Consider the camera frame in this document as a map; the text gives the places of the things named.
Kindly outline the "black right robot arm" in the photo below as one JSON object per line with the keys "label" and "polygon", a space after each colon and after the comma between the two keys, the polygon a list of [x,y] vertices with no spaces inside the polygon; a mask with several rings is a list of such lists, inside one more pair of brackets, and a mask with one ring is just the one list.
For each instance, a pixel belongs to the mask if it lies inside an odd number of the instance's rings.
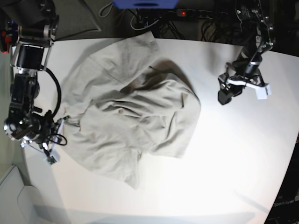
{"label": "black right robot arm", "polygon": [[[43,144],[55,135],[57,124],[53,118],[61,102],[61,88],[47,61],[56,38],[59,15],[51,0],[2,0],[0,2],[0,51],[8,54],[16,49],[11,66],[18,72],[10,87],[11,102],[4,130],[12,140],[34,141]],[[34,105],[40,91],[38,72],[45,71],[57,87],[54,111],[41,115]]]}

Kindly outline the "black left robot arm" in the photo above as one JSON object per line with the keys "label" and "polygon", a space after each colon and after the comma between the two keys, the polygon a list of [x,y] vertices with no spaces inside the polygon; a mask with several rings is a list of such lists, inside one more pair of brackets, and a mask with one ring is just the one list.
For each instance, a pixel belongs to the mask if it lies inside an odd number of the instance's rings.
{"label": "black left robot arm", "polygon": [[246,87],[254,89],[259,100],[271,95],[270,84],[264,81],[259,66],[263,60],[262,54],[273,48],[273,26],[269,17],[264,15],[259,0],[235,1],[235,14],[240,22],[241,32],[248,36],[248,40],[237,59],[226,63],[225,72],[218,76],[218,102],[221,105],[226,105],[233,97],[241,95]]}

